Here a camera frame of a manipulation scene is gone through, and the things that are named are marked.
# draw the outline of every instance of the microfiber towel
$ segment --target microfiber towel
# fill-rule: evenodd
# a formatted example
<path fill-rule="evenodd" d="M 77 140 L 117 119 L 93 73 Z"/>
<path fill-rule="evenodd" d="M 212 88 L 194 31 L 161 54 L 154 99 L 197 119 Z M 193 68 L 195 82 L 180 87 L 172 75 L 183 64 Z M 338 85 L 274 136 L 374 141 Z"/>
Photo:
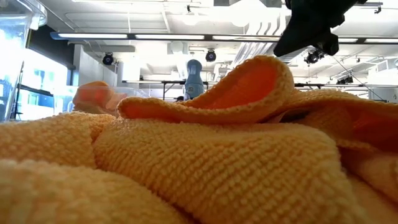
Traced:
<path fill-rule="evenodd" d="M 275 58 L 191 101 L 125 98 L 118 113 L 0 125 L 0 222 L 398 220 L 398 106 L 299 92 Z"/>

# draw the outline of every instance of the blue bottle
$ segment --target blue bottle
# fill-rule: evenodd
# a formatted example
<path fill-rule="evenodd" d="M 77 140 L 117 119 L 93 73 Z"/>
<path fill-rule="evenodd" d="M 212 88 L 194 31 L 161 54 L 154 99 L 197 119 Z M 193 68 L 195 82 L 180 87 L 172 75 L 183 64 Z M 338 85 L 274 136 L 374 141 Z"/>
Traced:
<path fill-rule="evenodd" d="M 185 82 L 184 100 L 192 100 L 195 97 L 205 92 L 203 81 L 200 78 L 201 63 L 198 60 L 192 59 L 187 63 L 188 78 Z"/>

